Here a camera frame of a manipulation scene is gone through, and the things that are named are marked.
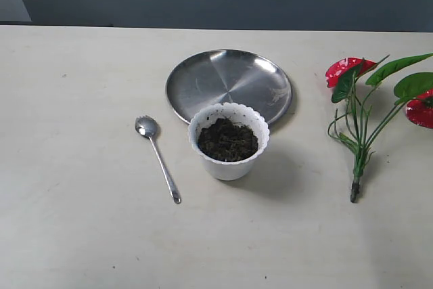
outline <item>red flower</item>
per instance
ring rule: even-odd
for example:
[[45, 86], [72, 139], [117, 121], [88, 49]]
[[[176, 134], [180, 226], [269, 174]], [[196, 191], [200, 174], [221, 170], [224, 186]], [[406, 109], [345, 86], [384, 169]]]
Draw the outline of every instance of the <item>red flower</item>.
[[[335, 87], [338, 83], [338, 79], [342, 74], [344, 74], [347, 70], [349, 70], [353, 66], [360, 64], [362, 61], [363, 60], [359, 58], [345, 58], [330, 66], [325, 74], [327, 86], [329, 88]], [[364, 65], [361, 71], [359, 72], [358, 76], [361, 76], [364, 72], [369, 70], [375, 64], [376, 64], [375, 62], [365, 60]]]
[[406, 105], [407, 118], [416, 125], [433, 129], [433, 89], [417, 98]]

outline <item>soil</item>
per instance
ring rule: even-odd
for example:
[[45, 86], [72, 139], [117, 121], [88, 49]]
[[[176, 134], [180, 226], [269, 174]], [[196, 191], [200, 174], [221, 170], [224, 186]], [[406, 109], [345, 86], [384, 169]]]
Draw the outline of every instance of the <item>soil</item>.
[[197, 141], [207, 156], [223, 162], [238, 162], [254, 155], [258, 140], [247, 126], [234, 125], [228, 118], [219, 118], [203, 128]]

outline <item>metal spoon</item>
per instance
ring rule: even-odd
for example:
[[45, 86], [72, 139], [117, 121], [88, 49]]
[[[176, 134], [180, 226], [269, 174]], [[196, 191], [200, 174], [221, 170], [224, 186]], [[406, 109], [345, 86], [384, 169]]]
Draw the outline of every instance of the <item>metal spoon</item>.
[[167, 182], [167, 186], [170, 190], [173, 201], [175, 202], [175, 204], [180, 204], [182, 202], [181, 195], [177, 189], [175, 182], [171, 179], [170, 173], [165, 167], [164, 161], [162, 160], [162, 157], [160, 155], [158, 147], [156, 147], [156, 142], [154, 140], [154, 137], [158, 133], [158, 123], [156, 123], [156, 121], [150, 116], [140, 116], [139, 118], [135, 119], [135, 130], [143, 137], [148, 138], [152, 143], [156, 156], [158, 157], [158, 160], [160, 162], [162, 172], [164, 173], [165, 180]]

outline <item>white plastic cup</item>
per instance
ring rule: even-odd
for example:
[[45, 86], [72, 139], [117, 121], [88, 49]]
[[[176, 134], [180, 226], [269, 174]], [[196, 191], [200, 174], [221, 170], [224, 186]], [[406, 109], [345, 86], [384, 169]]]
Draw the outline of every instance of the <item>white plastic cup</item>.
[[[258, 140], [257, 151], [247, 159], [237, 162], [222, 162], [205, 155], [197, 140], [203, 128], [213, 125], [218, 118], [228, 118], [234, 125], [250, 127]], [[216, 179], [233, 181], [248, 173], [254, 161], [265, 150], [269, 141], [269, 128], [265, 119], [252, 108], [237, 103], [214, 104], [200, 110], [188, 126], [188, 138], [192, 148], [202, 157], [204, 168]]]

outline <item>stainless steel plate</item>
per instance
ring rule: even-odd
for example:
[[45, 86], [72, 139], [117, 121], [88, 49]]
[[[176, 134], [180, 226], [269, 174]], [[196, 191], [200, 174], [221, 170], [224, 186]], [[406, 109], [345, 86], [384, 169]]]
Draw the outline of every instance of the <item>stainless steel plate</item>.
[[166, 83], [168, 101], [189, 123], [206, 106], [234, 102], [250, 106], [271, 124], [289, 108], [292, 87], [268, 59], [238, 50], [196, 54], [181, 62]]

